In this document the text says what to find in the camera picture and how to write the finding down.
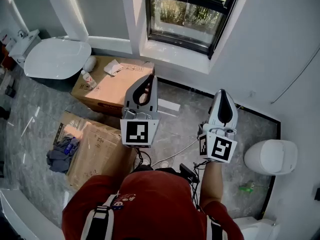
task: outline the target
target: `window sill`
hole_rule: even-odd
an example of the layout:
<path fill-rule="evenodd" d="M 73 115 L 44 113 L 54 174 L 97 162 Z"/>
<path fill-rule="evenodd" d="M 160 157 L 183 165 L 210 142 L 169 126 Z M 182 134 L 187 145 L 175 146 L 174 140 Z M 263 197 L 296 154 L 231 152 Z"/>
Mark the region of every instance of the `window sill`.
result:
<path fill-rule="evenodd" d="M 151 59 L 158 65 L 177 65 L 206 75 L 210 72 L 207 55 L 164 42 L 148 40 L 140 55 L 142 59 Z"/>

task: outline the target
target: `marble floor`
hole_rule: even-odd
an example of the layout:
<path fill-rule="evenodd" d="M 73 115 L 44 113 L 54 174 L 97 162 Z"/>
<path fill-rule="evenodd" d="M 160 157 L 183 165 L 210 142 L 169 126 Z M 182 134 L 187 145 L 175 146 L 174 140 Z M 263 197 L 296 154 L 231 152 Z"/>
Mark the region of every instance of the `marble floor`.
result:
<path fill-rule="evenodd" d="M 65 175 L 50 171 L 46 164 L 46 153 L 53 143 L 60 116 L 67 110 L 115 128 L 120 128 L 120 122 L 115 117 L 93 112 L 69 93 L 32 80 L 18 66 L 12 74 L 16 79 L 15 98 L 0 97 L 3 106 L 11 107 L 8 121 L 0 119 L 0 159 L 5 160 L 5 178 L 0 178 L 0 188 L 20 189 L 40 212 L 60 227 L 65 197 L 68 196 L 70 200 L 75 193 L 68 186 Z M 212 102 L 207 96 L 162 82 L 158 85 L 158 97 L 179 104 L 180 108 L 176 111 L 159 106 L 162 118 L 153 147 L 147 150 L 152 163 L 172 156 L 196 140 L 198 124 L 207 118 Z M 270 177 L 249 170 L 243 161 L 244 153 L 253 144 L 275 139 L 276 136 L 275 123 L 243 110 L 238 111 L 238 144 L 231 163 L 222 165 L 222 202 L 232 218 L 258 217 Z M 198 145 L 195 143 L 168 161 L 178 171 L 180 163 L 192 169 L 193 162 L 200 163 L 203 160 L 199 158 Z M 239 190 L 248 181 L 255 183 L 254 191 L 248 193 Z"/>

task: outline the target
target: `cable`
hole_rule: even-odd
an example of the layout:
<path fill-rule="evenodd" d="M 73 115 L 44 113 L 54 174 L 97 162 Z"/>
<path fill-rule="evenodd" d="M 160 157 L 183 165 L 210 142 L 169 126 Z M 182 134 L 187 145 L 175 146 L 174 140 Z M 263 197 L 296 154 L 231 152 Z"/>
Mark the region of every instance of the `cable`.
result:
<path fill-rule="evenodd" d="M 195 187 L 194 187 L 194 184 L 191 185 L 192 191 L 193 191 L 191 200 L 192 200 L 192 202 L 194 202 L 196 207 L 199 206 L 199 200 L 198 200 L 198 194 L 197 194 L 198 185 L 200 183 L 199 170 L 204 170 L 204 168 L 199 168 L 199 167 L 200 166 L 204 166 L 207 163 L 209 163 L 209 161 L 204 161 L 204 162 L 201 162 L 201 163 L 195 163 L 195 162 L 193 163 L 194 164 L 193 171 L 194 171 L 196 177 L 198 178 L 198 183 L 195 185 Z"/>
<path fill-rule="evenodd" d="M 137 153 L 137 155 L 138 155 L 138 158 L 139 158 L 139 160 L 140 160 L 140 162 L 139 162 L 139 164 L 136 166 L 136 168 L 138 168 L 139 166 L 141 166 L 142 163 L 144 162 L 144 158 L 143 158 L 143 156 L 142 156 L 142 153 L 145 154 L 145 155 L 147 155 L 147 157 L 148 157 L 149 160 L 150 160 L 150 165 L 151 165 L 151 158 L 150 158 L 150 155 L 148 155 L 148 153 L 146 153 L 146 152 L 144 152 L 144 151 L 140 151 L 140 149 L 137 148 L 137 147 L 136 147 L 134 150 L 136 151 L 136 153 Z M 133 161 L 133 169 L 135 169 L 136 158 L 137 158 L 137 157 L 135 157 L 135 159 L 134 159 L 134 161 Z"/>
<path fill-rule="evenodd" d="M 309 64 L 312 62 L 312 60 L 314 59 L 314 57 L 317 55 L 317 53 L 320 50 L 320 44 L 317 47 L 317 49 L 315 50 L 315 52 L 313 53 L 313 55 L 311 56 L 311 58 L 309 59 L 309 61 L 306 63 L 306 65 L 304 66 L 304 68 L 302 69 L 302 71 L 300 72 L 300 74 L 292 81 L 292 83 L 281 93 L 281 95 L 274 101 L 271 102 L 271 104 L 275 103 L 277 100 L 280 99 L 280 97 L 282 95 L 285 94 L 285 92 L 294 84 L 295 81 L 297 81 L 297 79 L 302 75 L 302 73 L 307 69 L 307 67 L 309 66 Z"/>
<path fill-rule="evenodd" d="M 192 142 L 189 146 L 185 147 L 184 149 L 182 149 L 182 150 L 179 151 L 178 153 L 175 153 L 175 154 L 173 154 L 172 156 L 169 156 L 169 157 L 167 157 L 167 158 L 165 158 L 165 159 L 162 159 L 162 160 L 159 160 L 158 162 L 155 162 L 153 165 L 151 165 L 151 167 L 155 166 L 156 164 L 158 164 L 158 163 L 160 163 L 160 162 L 162 162 L 162 161 L 165 161 L 165 160 L 168 160 L 168 159 L 170 159 L 170 158 L 175 157 L 176 155 L 180 154 L 182 151 L 185 151 L 187 148 L 191 147 L 191 146 L 192 146 L 193 144 L 195 144 L 197 141 L 198 141 L 198 140 L 196 139 L 196 140 L 195 140 L 194 142 Z"/>

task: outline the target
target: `window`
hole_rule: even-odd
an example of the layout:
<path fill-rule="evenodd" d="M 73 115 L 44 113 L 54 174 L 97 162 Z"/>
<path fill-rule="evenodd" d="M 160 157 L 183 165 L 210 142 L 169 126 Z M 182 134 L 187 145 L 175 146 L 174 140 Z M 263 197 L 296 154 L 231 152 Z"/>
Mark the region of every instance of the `window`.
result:
<path fill-rule="evenodd" d="M 236 0 L 145 0 L 148 39 L 211 59 Z"/>

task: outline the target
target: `white cable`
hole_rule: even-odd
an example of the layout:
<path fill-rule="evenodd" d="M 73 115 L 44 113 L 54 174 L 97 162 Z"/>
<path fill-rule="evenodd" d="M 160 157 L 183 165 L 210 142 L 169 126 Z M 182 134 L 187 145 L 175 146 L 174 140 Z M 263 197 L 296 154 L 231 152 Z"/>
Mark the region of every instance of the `white cable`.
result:
<path fill-rule="evenodd" d="M 23 130 L 23 132 L 22 132 L 22 134 L 21 134 L 21 137 L 25 134 L 25 131 L 26 131 L 26 129 L 28 128 L 28 126 L 30 125 L 30 123 L 31 123 L 32 119 L 34 119 L 34 117 L 33 117 L 33 116 L 31 116 L 31 118 L 30 118 L 29 122 L 26 124 L 26 127 L 24 128 L 24 130 Z"/>
<path fill-rule="evenodd" d="M 185 147 L 184 149 L 182 149 L 182 150 L 179 151 L 178 153 L 175 153 L 175 154 L 173 154 L 172 156 L 169 156 L 169 157 L 167 157 L 167 158 L 165 158 L 165 159 L 159 160 L 158 162 L 155 162 L 155 163 L 154 163 L 153 165 L 151 165 L 151 166 L 155 166 L 156 164 L 158 164 L 158 163 L 160 163 L 160 162 L 162 162 L 162 161 L 165 161 L 165 160 L 168 160 L 169 158 L 175 157 L 176 155 L 180 154 L 182 151 L 185 151 L 187 148 L 191 147 L 191 146 L 192 146 L 193 144 L 195 144 L 197 141 L 198 141 L 198 140 L 196 139 L 196 140 L 195 140 L 194 142 L 192 142 L 189 146 Z"/>

